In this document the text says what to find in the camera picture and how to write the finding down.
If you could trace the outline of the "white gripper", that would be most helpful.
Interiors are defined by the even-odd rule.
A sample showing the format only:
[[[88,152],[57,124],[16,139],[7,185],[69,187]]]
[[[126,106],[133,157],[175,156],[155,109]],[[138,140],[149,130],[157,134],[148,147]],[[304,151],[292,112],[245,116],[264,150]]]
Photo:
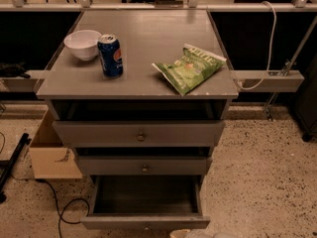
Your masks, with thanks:
[[[171,231],[169,238],[237,238],[237,236],[223,232],[210,235],[201,230],[180,229]]]

